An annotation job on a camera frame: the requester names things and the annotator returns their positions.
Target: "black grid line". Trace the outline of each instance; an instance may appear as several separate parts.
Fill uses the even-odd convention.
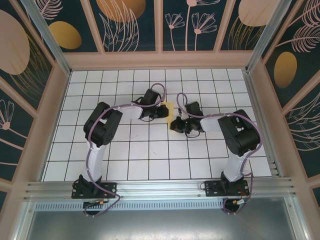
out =
[[[46,178],[48,165],[49,165],[49,162],[50,162],[52,150],[53,150],[53,147],[54,147],[54,142],[55,142],[56,135],[57,135],[57,131],[58,131],[58,126],[59,126],[59,123],[60,123],[62,111],[63,111],[64,106],[65,106],[66,97],[67,97],[67,92],[68,92],[68,90],[69,90],[69,84],[70,84],[70,82],[67,84],[66,91],[65,91],[65,96],[63,97],[63,103],[62,103],[61,111],[59,112],[59,117],[58,117],[59,119],[58,119],[58,121],[57,121],[57,126],[55,127],[54,136],[53,136],[53,141],[52,141],[51,146],[50,146],[50,153],[49,153],[49,155],[48,155],[48,157],[47,157],[47,161],[46,161],[46,162],[47,162],[47,166],[46,166],[46,168],[45,168],[45,170],[44,170],[44,173],[43,173],[43,174],[44,174],[43,180],[45,180],[45,178]]]
[[[116,86],[117,86],[117,87],[118,87],[118,80],[119,80],[119,71],[117,71],[117,77],[116,77]],[[114,96],[114,105],[116,104],[116,97],[117,97],[117,96],[115,95],[115,96]],[[108,180],[111,145],[112,145],[112,142],[110,142],[110,144],[109,144],[108,164],[107,164],[107,168],[106,168],[106,177],[105,177],[106,180]]]
[[[166,101],[168,101],[168,94],[167,94],[167,73],[166,73],[166,70],[164,70],[164,87],[165,87],[165,100]],[[167,137],[168,137],[168,167],[169,167],[169,179],[171,179],[171,175],[170,175],[170,157],[169,157],[169,131],[170,131],[170,129],[168,129],[167,130]]]
[[[181,77],[181,88],[182,88],[182,92],[184,92],[184,85],[182,84],[182,73],[181,73],[181,69],[180,69],[180,77]],[[189,162],[190,179],[192,179],[188,137],[186,138],[186,148],[187,148],[187,150],[188,150],[188,162]]]
[[[149,88],[150,88],[150,70],[149,70]],[[148,122],[148,180],[150,180],[150,118]]]
[[[88,77],[88,71],[86,72],[85,82],[87,82],[87,77]],[[86,88],[86,84],[84,84],[83,93],[85,92],[85,88]],[[77,121],[78,121],[79,113],[80,113],[80,109],[81,109],[82,98],[83,98],[83,96],[81,97],[81,101],[80,101],[78,117],[77,117],[77,119],[76,119]],[[75,127],[75,128],[74,128],[73,139],[75,138],[76,129],[77,129],[77,127]],[[70,156],[71,156],[72,146],[73,146],[73,142],[71,143],[71,148],[70,148],[69,158],[68,158],[68,162],[67,162],[67,164],[66,164],[66,169],[65,169],[64,179],[63,179],[64,181],[66,180],[66,176],[67,176],[67,172],[68,172],[68,166],[69,166],[69,161],[70,161]]]
[[[231,81],[230,81],[230,77],[229,77],[229,72],[228,72],[228,71],[226,71],[226,73],[228,74],[229,84],[230,84],[230,88],[231,88],[231,91],[232,91],[232,97],[233,97],[233,101],[234,101],[235,109],[237,109],[237,110],[238,110],[238,107],[237,107],[237,104],[236,104],[236,100],[235,100],[234,90],[232,89],[232,86],[231,86]],[[246,163],[246,164],[248,164],[248,162],[249,162],[250,171],[252,172],[250,159],[248,159],[248,160],[247,160],[247,163]]]
[[[132,97],[131,97],[131,100],[133,101],[134,100],[134,86],[135,86],[135,83],[134,83],[134,80],[135,80],[135,70],[133,71],[133,80],[132,80]],[[130,120],[130,127],[129,127],[129,148],[128,148],[128,169],[127,169],[127,175],[126,175],[126,179],[129,180],[129,163],[130,163],[130,145],[131,145],[131,120]]]
[[[96,94],[96,95],[85,95],[86,97],[89,97],[89,96],[95,96],[95,97],[98,97],[98,100],[102,97],[102,96],[106,96],[106,97],[114,97],[114,104],[116,104],[116,101],[117,101],[117,97],[120,97],[120,96],[130,96],[130,99],[135,99],[136,97],[140,97],[141,96],[141,94],[134,94],[134,87],[135,87],[135,83],[147,83],[148,82],[148,84],[149,84],[149,87],[150,87],[150,85],[151,84],[153,84],[153,83],[157,83],[157,82],[163,82],[164,81],[164,85],[165,85],[165,88],[167,89],[167,72],[166,72],[166,70],[164,69],[164,80],[163,79],[159,79],[158,81],[152,81],[151,82],[151,71],[149,70],[149,69],[147,69],[148,70],[148,77],[149,77],[149,79],[148,79],[148,81],[134,81],[134,79],[135,78],[137,78],[136,77],[136,72],[135,72],[135,70],[133,71],[133,80],[131,80],[131,81],[121,81],[121,83],[132,83],[132,93],[131,94],[117,94],[117,89],[118,89],[118,83],[119,83],[119,75],[120,75],[120,71],[121,70],[117,70],[117,72],[115,73],[113,73],[114,74],[114,78],[112,79],[112,81],[103,81],[103,77],[106,77],[104,74],[106,74],[106,72],[105,71],[103,71],[102,72],[102,75],[101,75],[101,81],[90,81],[90,82],[88,82],[88,74],[89,74],[89,72],[88,71],[86,71],[86,78],[85,78],[85,82],[83,83],[83,82],[73,82],[73,84],[84,84],[84,87],[83,87],[83,91],[82,91],[82,94],[84,93],[84,91],[85,91],[85,86],[86,86],[86,83],[98,83],[98,84],[100,84],[99,85],[99,93],[98,94]],[[218,100],[218,95],[217,95],[217,89],[216,89],[216,82],[225,82],[226,80],[212,80],[212,79],[210,79],[210,80],[201,80],[201,82],[211,82],[211,81],[213,81],[213,85],[214,85],[214,91],[215,91],[215,93],[201,93],[201,90],[200,90],[200,84],[199,84],[199,79],[198,79],[198,72],[197,72],[197,69],[195,69],[195,74],[196,74],[196,80],[185,80],[185,81],[183,81],[183,77],[182,77],[182,70],[181,69],[177,69],[177,70],[179,70],[179,73],[180,73],[180,80],[174,80],[174,81],[170,81],[170,82],[180,82],[181,83],[181,89],[182,89],[182,91],[183,91],[183,89],[184,89],[184,84],[183,84],[183,82],[195,82],[195,81],[197,81],[197,87],[198,87],[198,92],[199,93],[188,93],[188,96],[192,96],[192,95],[197,95],[197,96],[199,96],[199,103],[201,104],[201,109],[202,109],[202,111],[203,110],[205,110],[205,109],[212,109],[212,108],[217,108],[217,109],[219,109],[219,112],[221,113],[222,112],[222,110],[221,110],[221,106],[220,106],[220,103],[219,103],[219,100]],[[229,85],[230,85],[230,88],[231,88],[231,92],[219,92],[219,94],[232,94],[232,97],[233,97],[233,102],[234,102],[234,106],[226,106],[226,107],[223,107],[223,108],[235,108],[235,109],[240,109],[240,108],[244,108],[244,107],[246,107],[246,108],[252,108],[253,109],[253,107],[252,106],[243,106],[243,107],[241,107],[241,106],[237,106],[236,105],[236,101],[235,101],[235,93],[236,94],[248,94],[248,92],[246,91],[246,92],[243,92],[243,90],[241,91],[241,92],[234,92],[234,90],[233,90],[233,88],[232,88],[232,85],[231,85],[231,80],[230,80],[230,78],[227,80],[227,81],[229,81]],[[232,81],[244,81],[243,79],[238,79],[238,80],[232,80]],[[102,93],[102,87],[103,87],[103,83],[116,83],[116,93],[115,94],[103,94],[103,95],[101,95],[101,93]],[[169,92],[171,92],[171,93],[167,93],[166,94],[166,101],[168,100],[168,97],[172,97],[172,96],[176,96],[176,94],[177,94],[177,92],[175,92],[175,91],[169,91]],[[205,95],[215,95],[215,99],[216,99],[216,101],[217,101],[217,107],[216,106],[211,106],[211,104],[208,104],[208,105],[206,105],[206,106],[203,106],[203,100],[204,99],[202,99],[201,97],[203,97],[203,96],[205,96]],[[55,133],[55,136],[54,136],[54,141],[53,141],[53,143],[61,143],[61,144],[71,144],[71,147],[70,147],[70,151],[69,151],[69,158],[68,158],[68,160],[66,160],[66,161],[52,161],[52,162],[68,162],[67,163],[67,167],[66,167],[66,170],[65,170],[65,175],[64,175],[64,179],[66,179],[66,176],[67,176],[67,171],[68,171],[68,167],[69,167],[69,162],[70,162],[70,157],[71,157],[71,152],[72,152],[72,148],[73,148],[73,143],[78,143],[78,142],[75,142],[75,133],[76,133],[76,130],[77,130],[77,126],[82,126],[82,124],[80,124],[80,122],[79,122],[79,117],[80,117],[80,112],[81,111],[93,111],[94,110],[94,107],[92,107],[92,109],[81,109],[81,105],[82,105],[82,102],[84,101],[84,99],[83,99],[83,96],[84,95],[72,95],[72,96],[68,96],[68,97],[78,97],[79,99],[77,99],[77,100],[80,100],[80,106],[79,106],[79,109],[63,109],[64,108],[64,106],[65,106],[65,102],[66,102],[66,98],[67,98],[67,96],[64,96],[64,100],[63,100],[63,105],[62,105],[62,109],[61,109],[61,112],[59,113],[59,119],[58,119],[58,126],[59,127],[74,127],[74,131],[73,131],[73,141],[72,142],[57,142],[56,141],[56,133]],[[61,120],[62,120],[62,113],[63,113],[63,111],[78,111],[77,112],[77,118],[76,118],[76,123],[75,123],[75,125],[73,124],[73,125],[67,125],[67,124],[61,124],[62,122],[61,122]],[[159,125],[159,124],[162,124],[162,125],[164,125],[164,124],[166,124],[166,126],[167,126],[167,140],[150,140],[150,127],[151,127],[151,124],[155,124],[155,125]],[[110,161],[128,161],[128,165],[127,165],[127,180],[129,180],[129,170],[130,170],[130,147],[132,147],[131,146],[131,142],[145,142],[146,140],[132,140],[131,141],[131,131],[132,131],[132,125],[148,125],[148,142],[149,142],[149,144],[148,144],[148,180],[149,179],[151,179],[151,176],[150,176],[150,160],[159,160],[159,159],[150,159],[150,142],[165,142],[165,141],[167,141],[167,148],[168,148],[168,156],[167,156],[167,159],[164,159],[164,160],[168,160],[168,171],[169,171],[169,179],[171,179],[171,173],[170,173],[170,171],[171,171],[171,169],[170,169],[170,160],[171,160],[171,158],[170,158],[170,142],[169,141],[172,141],[172,142],[175,142],[175,141],[182,141],[182,139],[175,139],[175,140],[172,140],[172,139],[170,139],[169,140],[169,124],[168,124],[168,122],[166,122],[166,123],[164,123],[164,122],[156,122],[156,123],[147,123],[147,124],[145,124],[145,123],[138,123],[138,122],[135,122],[135,123],[133,123],[132,121],[130,121],[130,123],[127,123],[127,122],[124,122],[124,123],[121,123],[120,125],[129,125],[130,127],[129,127],[129,140],[128,141],[117,141],[118,143],[125,143],[125,142],[127,142],[128,144],[129,144],[129,148],[128,148],[128,159],[120,159],[120,160],[110,160],[110,153],[111,153],[111,146],[112,146],[112,143],[110,143],[110,145],[109,145],[109,153],[108,153],[108,157],[107,157],[107,159],[106,158],[104,158],[103,159],[103,161],[108,161],[108,163],[107,163],[107,171],[106,171],[106,179],[108,179],[108,172],[109,172],[109,163],[110,163]],[[204,134],[204,136],[205,136],[205,138],[204,139],[192,139],[193,141],[203,141],[203,140],[205,140],[206,141],[206,147],[207,147],[207,154],[208,154],[208,157],[197,157],[197,158],[190,158],[190,153],[189,153],[189,142],[190,142],[190,139],[186,139],[186,144],[187,144],[187,151],[188,151],[188,162],[189,162],[189,174],[190,174],[190,176],[189,176],[189,178],[186,178],[186,179],[191,179],[192,178],[192,175],[191,175],[191,163],[190,163],[190,159],[208,159],[209,160],[209,167],[210,167],[210,174],[211,174],[211,177],[212,177],[212,167],[213,166],[211,166],[211,162],[210,162],[210,159],[227,159],[227,157],[210,157],[210,155],[209,155],[209,146],[208,146],[208,140],[215,140],[215,141],[217,141],[217,140],[224,140],[223,139],[223,137],[217,137],[217,138],[215,138],[215,137],[213,137],[213,139],[209,139],[208,138],[208,136],[207,136],[207,134]],[[48,157],[48,159],[49,159],[49,161],[50,161],[50,157],[51,157],[51,155],[52,155],[52,151],[50,151],[50,154],[49,154],[50,156]],[[135,161],[145,161],[145,159],[135,159]],[[44,174],[44,178],[46,177],[46,174],[47,174],[47,170],[48,170],[48,164],[47,164],[47,167],[46,167],[46,169],[45,169],[45,174]]]
[[[267,156],[251,156],[250,159],[255,159],[255,158],[266,158]],[[171,158],[171,160],[185,160],[187,158]],[[228,159],[228,157],[190,157],[189,159]],[[146,161],[147,159],[132,159],[132,161]],[[150,159],[150,161],[167,161],[168,159]],[[104,162],[119,162],[119,161],[128,161],[128,159],[117,159],[117,160],[103,160]],[[51,161],[53,163],[65,163],[67,160],[61,160],[61,161]],[[86,160],[72,160],[70,162],[86,162]]]

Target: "leaf pattern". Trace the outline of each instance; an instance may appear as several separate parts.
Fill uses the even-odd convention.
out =
[[[320,43],[320,25],[300,27],[294,34],[292,49],[299,53],[310,53]]]
[[[99,14],[104,25],[103,46],[106,52],[136,51],[139,44],[139,26],[134,12],[128,10],[124,2],[123,13],[115,0],[110,0],[109,3],[102,0],[101,3],[108,15],[116,19],[113,21]]]
[[[35,3],[44,19],[53,20],[63,6],[61,0],[35,0]]]
[[[308,0],[302,15],[305,25],[313,26],[320,22],[320,0]]]
[[[298,150],[320,148],[320,93],[308,104],[292,109],[286,120]]]

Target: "floral wall panel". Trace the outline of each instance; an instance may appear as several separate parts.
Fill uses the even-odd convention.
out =
[[[278,0],[236,0],[221,50],[253,50]]]
[[[7,193],[5,191],[0,191],[0,212],[5,203]]]
[[[64,53],[97,52],[80,0],[35,0]]]
[[[212,51],[225,0],[164,0],[163,51]]]
[[[154,0],[90,0],[106,52],[155,51]]]
[[[48,47],[47,43],[43,40],[41,33],[39,32],[39,30],[37,29],[36,25],[34,25],[34,22],[30,19],[29,15],[27,14],[26,9],[24,8],[24,5],[21,3],[20,0],[17,0],[17,2],[20,4],[22,10],[24,11],[24,13],[27,15],[29,21],[31,22],[31,24],[33,25],[33,28],[35,29],[35,31],[38,33],[38,35],[41,37],[46,49],[48,49],[48,51],[50,52],[51,57],[56,60],[55,56],[53,55],[53,53],[51,52],[51,49]]]
[[[282,107],[320,70],[320,0],[306,0],[265,66]]]
[[[320,83],[285,118],[306,175],[320,175]]]
[[[286,21],[288,15],[290,14],[292,8],[294,7],[294,5],[296,4],[297,0],[292,0],[290,3],[289,8],[287,9],[287,11],[284,14],[284,17],[282,18],[278,28],[276,29],[275,33],[273,34],[272,38],[270,39],[268,45],[266,46],[266,48],[264,49],[263,53],[262,53],[262,58],[265,57],[265,55],[267,54],[269,48],[271,47],[272,43],[274,42],[276,36],[278,35],[280,29],[282,28],[282,26],[284,25],[284,22]]]
[[[33,117],[0,89],[0,178],[11,181]]]
[[[0,77],[37,109],[52,65],[8,0],[0,23]]]
[[[312,191],[316,199],[316,202],[318,203],[318,206],[320,208],[320,186],[313,188]]]

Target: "flower illustration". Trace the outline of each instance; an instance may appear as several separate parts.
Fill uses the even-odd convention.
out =
[[[184,27],[185,22],[182,21],[183,18],[181,16],[181,13],[179,13],[179,14],[174,13],[174,14],[172,14],[172,16],[170,15],[170,13],[168,13],[165,15],[165,20],[170,28],[172,47],[173,47],[173,51],[175,51],[176,49],[175,49],[175,44],[174,44],[174,38],[172,36],[172,29]]]
[[[14,114],[14,110],[15,105],[12,102],[8,101],[6,106],[5,101],[3,99],[0,100],[0,129],[10,129],[10,122]]]
[[[186,0],[186,4],[188,4],[189,7],[195,7],[197,5],[212,5],[219,2],[220,0]]]
[[[217,25],[214,25],[216,20],[214,18],[214,13],[202,14],[199,19],[199,13],[192,14],[192,25],[195,33],[194,50],[197,50],[197,37],[199,34],[212,33],[217,30]]]
[[[196,6],[206,6],[212,4],[218,4],[220,0],[186,0],[186,4],[188,4],[188,12],[186,15],[186,27],[185,27],[185,50],[188,51],[188,26],[189,26],[189,15],[190,9]]]
[[[13,132],[14,134],[17,134],[18,136],[27,139],[26,136],[16,132],[15,130],[12,130],[10,128],[11,127],[11,120],[14,115],[14,110],[15,110],[15,105],[11,101],[8,101],[8,104],[6,105],[6,102],[3,99],[0,100],[0,130],[5,130],[5,131],[9,130],[9,131]],[[16,149],[19,149],[19,150],[24,149],[23,147],[15,145],[15,144],[13,144],[9,141],[6,141],[2,138],[0,138],[0,142],[7,144],[11,147],[14,147]],[[0,162],[0,164],[10,165],[9,163],[3,163],[3,162]]]

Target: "gold circle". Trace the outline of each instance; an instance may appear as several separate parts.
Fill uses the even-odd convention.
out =
[[[285,51],[277,58],[274,66],[274,81],[279,88],[288,87],[297,72],[297,59],[291,52]]]
[[[105,16],[120,23],[130,21],[130,17],[128,17],[123,3],[128,12],[132,10],[136,19],[141,17],[146,9],[146,0],[96,0],[96,3]]]
[[[261,27],[268,23],[279,0],[241,0],[239,19],[249,27]]]
[[[21,74],[29,63],[28,35],[10,14],[0,10],[0,69],[8,74]]]
[[[82,43],[80,33],[71,24],[65,21],[55,21],[49,25],[49,29],[60,47],[65,49],[80,47]]]

